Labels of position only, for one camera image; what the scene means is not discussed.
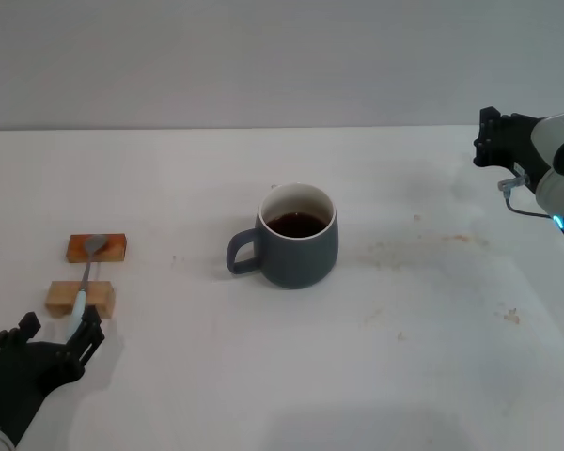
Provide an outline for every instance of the coffee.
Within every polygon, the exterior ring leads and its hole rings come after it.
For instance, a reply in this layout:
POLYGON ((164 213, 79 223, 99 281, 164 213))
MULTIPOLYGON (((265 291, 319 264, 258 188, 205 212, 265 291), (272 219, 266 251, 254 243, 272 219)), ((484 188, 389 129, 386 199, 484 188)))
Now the coffee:
POLYGON ((306 238, 323 231, 326 223, 307 213, 287 213, 273 219, 267 226, 284 237, 306 238))

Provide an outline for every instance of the metal spoon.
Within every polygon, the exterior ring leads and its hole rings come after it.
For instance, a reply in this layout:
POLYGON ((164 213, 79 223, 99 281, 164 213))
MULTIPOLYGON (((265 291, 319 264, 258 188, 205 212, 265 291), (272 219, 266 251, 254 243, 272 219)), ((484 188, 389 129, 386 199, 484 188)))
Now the metal spoon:
POLYGON ((82 283, 75 297, 75 305, 73 306, 73 311, 71 312, 71 317, 69 321, 69 329, 67 331, 67 339, 69 340, 77 328, 82 323, 82 316, 86 310, 86 294, 87 294, 87 279, 90 276, 90 265, 92 264, 92 258, 94 254, 100 251, 107 242, 106 235, 92 235, 84 241, 84 249, 87 253, 87 264, 86 270, 84 271, 84 277, 82 278, 82 283))

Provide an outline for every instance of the white wall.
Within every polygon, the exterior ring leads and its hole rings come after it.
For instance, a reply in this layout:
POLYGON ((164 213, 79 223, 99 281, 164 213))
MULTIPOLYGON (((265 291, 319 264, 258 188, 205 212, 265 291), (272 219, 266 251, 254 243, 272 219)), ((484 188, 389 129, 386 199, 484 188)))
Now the white wall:
POLYGON ((0 0, 0 128, 564 111, 564 0, 0 0))

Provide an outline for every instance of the white table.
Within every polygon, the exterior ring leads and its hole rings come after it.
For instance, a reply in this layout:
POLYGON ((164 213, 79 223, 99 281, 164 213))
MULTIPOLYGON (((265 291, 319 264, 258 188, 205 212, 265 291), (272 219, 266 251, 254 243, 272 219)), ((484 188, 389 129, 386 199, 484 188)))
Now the white table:
POLYGON ((564 239, 505 209, 476 134, 0 132, 0 330, 33 310, 63 340, 42 305, 82 275, 68 236, 129 243, 92 274, 117 289, 102 348, 20 449, 564 449, 564 239), (299 291, 233 278, 228 240, 294 180, 337 203, 336 268, 299 291))

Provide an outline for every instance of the robotic hand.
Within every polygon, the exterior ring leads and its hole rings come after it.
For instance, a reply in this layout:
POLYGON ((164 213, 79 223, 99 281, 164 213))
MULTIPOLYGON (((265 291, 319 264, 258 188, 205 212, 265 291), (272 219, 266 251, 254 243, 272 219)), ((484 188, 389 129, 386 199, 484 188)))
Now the robotic hand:
POLYGON ((480 110, 480 130, 474 145, 476 166, 501 166, 514 175, 498 184, 510 211, 551 218, 564 234, 564 114, 545 118, 502 116, 493 107, 484 108, 480 110), (523 185, 547 215, 511 207, 511 190, 523 185))

